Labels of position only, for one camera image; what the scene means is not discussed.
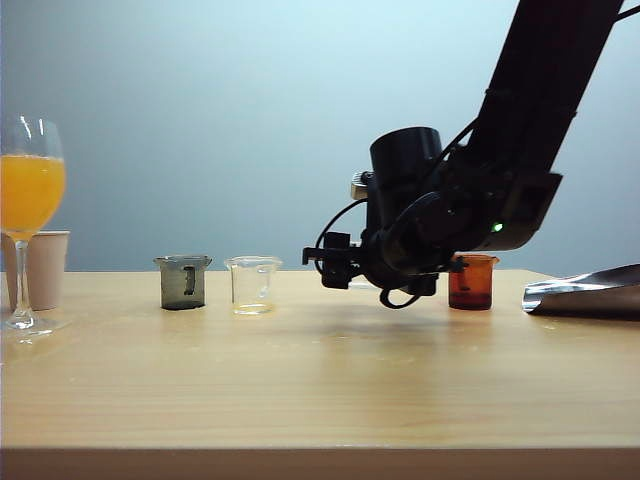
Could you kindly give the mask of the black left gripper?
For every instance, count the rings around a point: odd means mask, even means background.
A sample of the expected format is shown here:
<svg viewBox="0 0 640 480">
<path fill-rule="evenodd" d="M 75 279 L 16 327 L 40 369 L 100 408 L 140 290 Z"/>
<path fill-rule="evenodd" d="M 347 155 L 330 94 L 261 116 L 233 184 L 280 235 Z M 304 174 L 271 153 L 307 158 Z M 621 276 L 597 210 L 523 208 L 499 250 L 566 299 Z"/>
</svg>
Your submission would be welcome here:
<svg viewBox="0 0 640 480">
<path fill-rule="evenodd" d="M 448 269 L 450 258 L 465 244 L 473 209 L 454 207 L 439 193 L 427 193 L 383 224 L 380 202 L 368 203 L 361 234 L 361 273 L 383 290 L 432 295 L 435 275 Z M 302 263 L 321 261 L 324 287 L 348 289 L 359 274 L 355 247 L 348 233 L 328 232 L 323 249 L 304 247 Z"/>
</svg>

